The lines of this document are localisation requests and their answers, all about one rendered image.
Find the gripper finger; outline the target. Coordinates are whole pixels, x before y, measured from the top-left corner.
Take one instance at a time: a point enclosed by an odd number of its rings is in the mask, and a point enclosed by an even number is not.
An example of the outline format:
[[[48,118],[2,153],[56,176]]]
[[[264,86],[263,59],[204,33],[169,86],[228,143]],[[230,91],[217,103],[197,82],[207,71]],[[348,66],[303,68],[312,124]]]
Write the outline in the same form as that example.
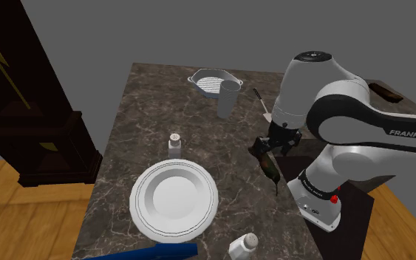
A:
[[[286,157],[287,153],[292,149],[292,147],[296,147],[298,144],[299,144],[299,140],[291,140],[285,143],[280,150],[281,154],[284,157]]]
[[[256,137],[254,144],[252,146],[252,151],[254,154],[264,154],[270,150],[269,137]]]

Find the brown and green elongated object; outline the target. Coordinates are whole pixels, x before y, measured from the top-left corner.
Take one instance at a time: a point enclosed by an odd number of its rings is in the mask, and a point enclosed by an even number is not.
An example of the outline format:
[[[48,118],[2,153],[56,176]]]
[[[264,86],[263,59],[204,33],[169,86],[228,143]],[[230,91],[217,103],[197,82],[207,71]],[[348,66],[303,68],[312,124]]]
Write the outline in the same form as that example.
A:
[[[275,166],[275,163],[272,161],[268,153],[260,154],[253,147],[249,147],[248,151],[258,160],[260,168],[265,176],[273,181],[276,186],[276,196],[278,196],[278,184],[281,180],[281,174]]]

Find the grey tall cup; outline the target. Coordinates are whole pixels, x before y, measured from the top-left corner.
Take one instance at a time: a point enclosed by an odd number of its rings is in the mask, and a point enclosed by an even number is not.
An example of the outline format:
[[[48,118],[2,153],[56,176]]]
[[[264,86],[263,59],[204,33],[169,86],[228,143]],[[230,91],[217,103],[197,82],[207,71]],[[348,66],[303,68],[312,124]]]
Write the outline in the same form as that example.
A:
[[[218,117],[225,119],[230,116],[240,89],[241,85],[236,81],[224,80],[221,82],[217,104]]]

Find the grey octagonal grill pan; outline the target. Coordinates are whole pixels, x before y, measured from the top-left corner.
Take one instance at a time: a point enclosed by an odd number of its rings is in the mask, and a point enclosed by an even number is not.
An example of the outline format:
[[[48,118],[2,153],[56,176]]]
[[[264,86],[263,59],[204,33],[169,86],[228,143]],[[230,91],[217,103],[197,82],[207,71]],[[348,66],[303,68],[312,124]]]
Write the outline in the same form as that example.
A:
[[[243,81],[223,69],[198,69],[187,81],[204,97],[217,99],[219,97],[220,84],[223,81],[235,81],[240,86]]]

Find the small glass salt shaker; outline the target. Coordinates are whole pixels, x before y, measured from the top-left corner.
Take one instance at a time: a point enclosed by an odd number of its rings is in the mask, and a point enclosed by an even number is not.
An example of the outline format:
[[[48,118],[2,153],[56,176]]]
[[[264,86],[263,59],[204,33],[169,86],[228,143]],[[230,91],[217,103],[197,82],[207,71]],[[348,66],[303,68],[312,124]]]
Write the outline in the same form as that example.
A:
[[[173,133],[169,137],[168,158],[169,159],[181,158],[181,140],[180,140],[180,136],[177,133]]]

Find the dark robot stand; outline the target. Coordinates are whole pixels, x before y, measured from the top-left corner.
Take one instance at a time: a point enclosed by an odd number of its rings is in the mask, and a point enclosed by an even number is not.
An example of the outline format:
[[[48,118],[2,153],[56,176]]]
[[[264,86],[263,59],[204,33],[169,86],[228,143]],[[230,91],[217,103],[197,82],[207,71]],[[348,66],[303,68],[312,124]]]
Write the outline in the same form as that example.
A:
[[[361,260],[374,199],[349,182],[341,186],[341,221],[326,232],[306,221],[323,260]]]

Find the white round plate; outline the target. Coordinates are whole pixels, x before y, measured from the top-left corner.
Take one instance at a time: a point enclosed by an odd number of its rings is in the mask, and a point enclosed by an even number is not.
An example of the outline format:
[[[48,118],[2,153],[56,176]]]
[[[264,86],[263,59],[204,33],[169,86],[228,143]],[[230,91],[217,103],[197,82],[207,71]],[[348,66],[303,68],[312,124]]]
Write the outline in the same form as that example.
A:
[[[213,222],[219,195],[213,177],[195,162],[163,160],[147,168],[129,196],[137,229],[159,243],[183,243]]]

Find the white shaker with grey cap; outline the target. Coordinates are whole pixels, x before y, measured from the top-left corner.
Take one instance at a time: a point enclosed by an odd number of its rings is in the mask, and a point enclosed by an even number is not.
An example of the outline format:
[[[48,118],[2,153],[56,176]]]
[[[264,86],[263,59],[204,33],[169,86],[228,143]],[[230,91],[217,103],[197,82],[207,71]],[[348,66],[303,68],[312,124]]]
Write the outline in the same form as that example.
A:
[[[258,237],[254,233],[246,233],[230,243],[228,254],[231,260],[250,260],[258,243]]]

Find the dark brown flat block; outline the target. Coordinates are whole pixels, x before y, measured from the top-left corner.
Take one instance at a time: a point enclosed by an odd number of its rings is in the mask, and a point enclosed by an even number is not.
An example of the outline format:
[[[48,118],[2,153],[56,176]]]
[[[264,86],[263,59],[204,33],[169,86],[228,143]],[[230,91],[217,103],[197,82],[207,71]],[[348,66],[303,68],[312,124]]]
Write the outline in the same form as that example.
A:
[[[368,86],[374,93],[390,103],[399,103],[403,100],[403,97],[400,95],[391,92],[377,83],[369,83]]]

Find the blue flat object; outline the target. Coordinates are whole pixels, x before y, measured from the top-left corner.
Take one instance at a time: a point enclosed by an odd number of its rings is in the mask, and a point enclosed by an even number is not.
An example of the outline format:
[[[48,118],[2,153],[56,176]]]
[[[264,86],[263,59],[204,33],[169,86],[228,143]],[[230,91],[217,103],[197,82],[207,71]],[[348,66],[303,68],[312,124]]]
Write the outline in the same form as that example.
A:
[[[196,243],[158,243],[153,247],[97,256],[84,260],[185,260],[197,255]]]

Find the dark wooden grandfather clock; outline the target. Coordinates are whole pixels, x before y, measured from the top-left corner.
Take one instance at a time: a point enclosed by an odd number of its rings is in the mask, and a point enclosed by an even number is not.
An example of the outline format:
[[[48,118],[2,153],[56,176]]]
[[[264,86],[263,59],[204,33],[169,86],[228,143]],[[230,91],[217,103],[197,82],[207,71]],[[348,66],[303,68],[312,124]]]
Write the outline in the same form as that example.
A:
[[[21,0],[0,0],[0,156],[23,187],[92,184],[103,159]]]

